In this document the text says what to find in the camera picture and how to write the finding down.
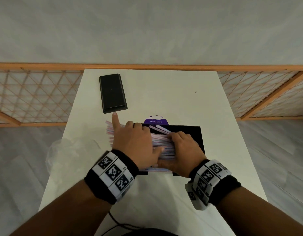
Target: left hand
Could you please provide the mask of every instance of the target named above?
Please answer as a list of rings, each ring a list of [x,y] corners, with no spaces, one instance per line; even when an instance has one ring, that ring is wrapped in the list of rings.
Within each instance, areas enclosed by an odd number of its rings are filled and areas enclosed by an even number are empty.
[[[134,125],[132,121],[121,127],[117,113],[112,114],[112,124],[114,129],[112,149],[122,151],[140,170],[157,163],[164,148],[156,147],[153,150],[149,127],[142,127],[141,123]]]

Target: forearm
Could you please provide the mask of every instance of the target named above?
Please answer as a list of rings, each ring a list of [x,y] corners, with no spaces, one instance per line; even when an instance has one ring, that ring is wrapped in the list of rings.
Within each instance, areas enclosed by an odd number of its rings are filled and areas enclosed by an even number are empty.
[[[303,225],[244,187],[230,192],[216,208],[237,236],[303,235]]]
[[[111,206],[81,180],[11,235],[94,235]]]

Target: white wall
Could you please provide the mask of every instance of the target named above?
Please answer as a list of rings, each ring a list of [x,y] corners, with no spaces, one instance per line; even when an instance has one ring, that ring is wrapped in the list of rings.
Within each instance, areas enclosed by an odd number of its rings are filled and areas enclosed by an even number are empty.
[[[303,64],[303,0],[0,0],[0,62]]]

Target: right hand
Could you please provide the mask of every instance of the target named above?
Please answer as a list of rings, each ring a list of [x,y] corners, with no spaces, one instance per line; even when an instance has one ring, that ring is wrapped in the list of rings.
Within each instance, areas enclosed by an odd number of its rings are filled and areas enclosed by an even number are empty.
[[[158,160],[158,167],[166,168],[188,178],[190,172],[207,158],[190,134],[179,131],[170,133],[168,137],[175,145],[175,159]]]

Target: hand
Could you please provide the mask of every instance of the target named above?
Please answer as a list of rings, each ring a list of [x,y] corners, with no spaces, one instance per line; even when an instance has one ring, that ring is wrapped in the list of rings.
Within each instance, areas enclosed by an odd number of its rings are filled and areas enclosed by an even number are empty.
[[[179,131],[170,133],[168,136],[175,145],[175,159],[158,160],[158,167],[169,169],[188,178],[190,172],[207,158],[190,134]]]
[[[163,147],[153,150],[149,127],[142,127],[141,123],[128,121],[125,127],[121,127],[117,113],[112,114],[114,129],[114,141],[112,149],[122,151],[141,169],[154,165]]]

